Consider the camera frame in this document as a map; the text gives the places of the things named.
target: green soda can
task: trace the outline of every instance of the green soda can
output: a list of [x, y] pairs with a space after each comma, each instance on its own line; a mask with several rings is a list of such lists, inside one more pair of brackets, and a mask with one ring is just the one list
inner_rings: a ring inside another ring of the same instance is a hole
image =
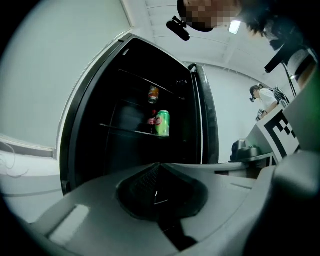
[[170, 133], [170, 115], [166, 110], [158, 112], [155, 118], [156, 134], [160, 136], [169, 136]]

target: white ceiling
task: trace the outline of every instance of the white ceiling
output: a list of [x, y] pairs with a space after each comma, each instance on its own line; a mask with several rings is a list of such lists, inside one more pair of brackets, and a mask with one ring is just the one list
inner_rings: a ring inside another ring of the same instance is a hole
[[265, 66], [275, 52], [266, 38], [251, 35], [245, 24], [238, 34], [227, 28], [212, 32], [198, 32], [187, 28], [191, 38], [183, 41], [166, 26], [173, 17], [179, 17], [177, 0], [122, 0], [133, 32], [168, 51], [182, 62], [196, 62], [231, 69], [258, 80], [270, 87], [283, 87], [288, 78], [279, 65], [271, 74]]

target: red can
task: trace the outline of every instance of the red can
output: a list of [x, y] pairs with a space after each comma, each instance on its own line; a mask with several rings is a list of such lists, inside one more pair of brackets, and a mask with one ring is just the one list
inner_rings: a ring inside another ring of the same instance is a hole
[[151, 85], [150, 91], [148, 94], [148, 100], [151, 104], [155, 104], [157, 103], [158, 99], [159, 99], [159, 88]]

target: dark camera mount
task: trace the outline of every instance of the dark camera mount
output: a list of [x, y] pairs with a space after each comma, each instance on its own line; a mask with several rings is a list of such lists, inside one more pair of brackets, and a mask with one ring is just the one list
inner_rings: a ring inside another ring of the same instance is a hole
[[182, 40], [188, 41], [190, 39], [190, 35], [186, 30], [187, 24], [183, 20], [179, 20], [176, 16], [166, 23], [166, 27]]

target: ceiling light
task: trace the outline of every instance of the ceiling light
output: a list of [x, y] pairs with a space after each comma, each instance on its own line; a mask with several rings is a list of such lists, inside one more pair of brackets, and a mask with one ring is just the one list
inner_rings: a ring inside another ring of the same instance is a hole
[[241, 21], [233, 20], [230, 24], [229, 32], [236, 35], [240, 28], [240, 24], [241, 24]]

